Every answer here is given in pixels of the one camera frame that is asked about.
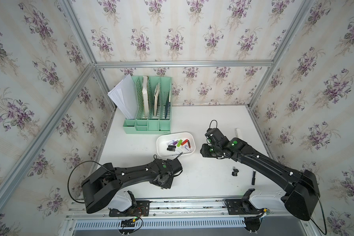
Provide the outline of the dark grey usb flash drive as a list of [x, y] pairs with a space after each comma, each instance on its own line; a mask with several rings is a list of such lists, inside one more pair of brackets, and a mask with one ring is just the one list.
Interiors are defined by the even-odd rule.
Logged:
[[170, 145], [167, 147], [168, 151], [176, 151], [176, 146]]

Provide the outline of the green usb flash drive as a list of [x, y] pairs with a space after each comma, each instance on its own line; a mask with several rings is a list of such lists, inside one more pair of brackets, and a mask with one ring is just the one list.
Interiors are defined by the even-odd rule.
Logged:
[[176, 147], [180, 147], [181, 144], [182, 144], [182, 142], [183, 142], [183, 140], [179, 140], [178, 143], [177, 143], [177, 145], [176, 145]]

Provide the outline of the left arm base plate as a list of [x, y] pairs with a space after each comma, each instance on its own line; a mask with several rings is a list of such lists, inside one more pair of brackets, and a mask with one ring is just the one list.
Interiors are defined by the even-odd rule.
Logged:
[[136, 201], [134, 205], [125, 211], [110, 209], [109, 217], [130, 217], [130, 216], [148, 216], [150, 201]]

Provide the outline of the white plastic storage box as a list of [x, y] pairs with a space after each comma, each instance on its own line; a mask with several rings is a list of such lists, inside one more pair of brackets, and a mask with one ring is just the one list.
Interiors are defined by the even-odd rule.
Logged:
[[181, 132], [160, 136], [156, 141], [157, 154], [160, 157], [177, 157], [195, 152], [196, 145], [191, 133]]

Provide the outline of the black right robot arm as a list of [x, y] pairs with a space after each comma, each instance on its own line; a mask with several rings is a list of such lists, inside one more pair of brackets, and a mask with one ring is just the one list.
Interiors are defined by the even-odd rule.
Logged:
[[203, 157], [232, 159], [266, 176], [286, 192], [281, 198], [286, 210], [300, 220], [310, 220], [320, 197], [313, 172], [301, 172], [282, 165], [242, 139], [228, 140], [218, 128], [209, 128], [205, 137], [207, 143], [200, 150]]

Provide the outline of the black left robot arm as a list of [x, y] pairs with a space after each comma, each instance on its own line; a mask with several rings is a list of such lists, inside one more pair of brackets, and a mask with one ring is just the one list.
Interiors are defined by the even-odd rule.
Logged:
[[86, 212], [98, 212], [104, 208], [119, 212], [131, 212], [136, 201], [131, 191], [122, 189], [138, 183], [149, 182], [170, 189], [173, 179], [183, 171], [178, 159], [155, 158], [149, 164], [120, 168], [106, 163], [83, 180], [82, 192]]

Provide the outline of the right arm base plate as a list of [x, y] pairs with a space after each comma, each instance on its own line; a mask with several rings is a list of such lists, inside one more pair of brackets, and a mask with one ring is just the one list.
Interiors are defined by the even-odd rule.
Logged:
[[248, 200], [225, 199], [224, 204], [230, 215], [261, 215], [265, 212], [264, 208], [256, 208]]

